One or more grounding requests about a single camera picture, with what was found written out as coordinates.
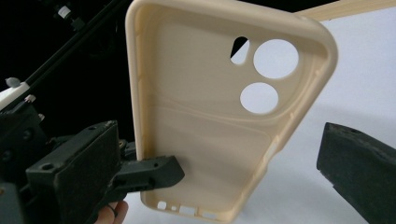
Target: silicone phone case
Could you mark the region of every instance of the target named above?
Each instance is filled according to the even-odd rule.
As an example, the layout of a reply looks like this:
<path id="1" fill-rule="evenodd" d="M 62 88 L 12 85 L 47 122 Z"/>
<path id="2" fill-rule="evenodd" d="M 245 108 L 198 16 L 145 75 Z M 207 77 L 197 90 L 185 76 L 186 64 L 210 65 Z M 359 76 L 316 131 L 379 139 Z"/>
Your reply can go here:
<path id="1" fill-rule="evenodd" d="M 239 36 L 249 50 L 235 64 Z M 233 221 L 331 77 L 331 34 L 317 21 L 234 0 L 134 0 L 126 37 L 137 158 L 175 155 L 186 174 L 172 188 L 142 192 L 142 202 Z M 282 78 L 262 76 L 253 63 L 255 50 L 273 39 L 298 51 L 297 66 Z M 274 109 L 244 108 L 241 92 L 252 83 L 274 88 Z"/>

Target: black background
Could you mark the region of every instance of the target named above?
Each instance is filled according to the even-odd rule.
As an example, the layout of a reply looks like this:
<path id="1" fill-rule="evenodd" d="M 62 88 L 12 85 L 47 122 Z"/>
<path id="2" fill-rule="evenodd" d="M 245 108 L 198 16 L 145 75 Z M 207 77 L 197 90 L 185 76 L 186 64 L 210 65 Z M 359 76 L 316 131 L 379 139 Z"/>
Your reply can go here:
<path id="1" fill-rule="evenodd" d="M 74 0 L 66 4 L 89 21 L 109 1 Z M 244 2 L 295 12 L 333 1 Z M 120 10 L 32 90 L 36 110 L 46 116 L 42 127 L 48 136 L 75 134 L 95 123 L 116 119 L 120 138 L 134 141 L 125 12 L 126 8 Z M 53 8 L 37 0 L 0 0 L 0 78 L 24 81 L 73 37 L 76 32 L 72 27 L 54 14 Z M 0 81 L 0 90 L 6 87 L 6 82 Z"/>

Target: black bracket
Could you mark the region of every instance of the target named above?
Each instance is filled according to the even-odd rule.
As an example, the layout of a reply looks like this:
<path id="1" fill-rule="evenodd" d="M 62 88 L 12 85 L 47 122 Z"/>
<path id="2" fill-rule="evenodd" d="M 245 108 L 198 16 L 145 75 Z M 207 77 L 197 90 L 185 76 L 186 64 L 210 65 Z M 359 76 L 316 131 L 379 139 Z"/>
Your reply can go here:
<path id="1" fill-rule="evenodd" d="M 43 143 L 42 134 L 34 135 L 39 139 L 18 141 L 24 130 L 42 133 L 37 132 L 39 122 L 27 124 L 27 119 L 12 118 L 21 114 L 39 118 L 35 110 L 24 102 L 17 112 L 0 114 L 2 134 L 15 135 L 0 139 L 0 153 L 7 159 L 0 161 L 0 219 L 19 219 L 7 223 L 91 224 L 107 203 L 120 201 L 130 192 L 172 187 L 184 177 L 174 156 L 134 160 L 134 143 L 119 139 L 115 120 L 40 146 L 29 143 Z M 24 151 L 34 151 L 35 146 L 40 152 L 54 148 L 38 160 L 37 156 L 28 160 L 32 153 Z M 7 148 L 12 149 L 11 159 Z"/>
<path id="2" fill-rule="evenodd" d="M 396 223 L 396 149 L 358 130 L 327 123 L 318 169 L 369 223 Z"/>

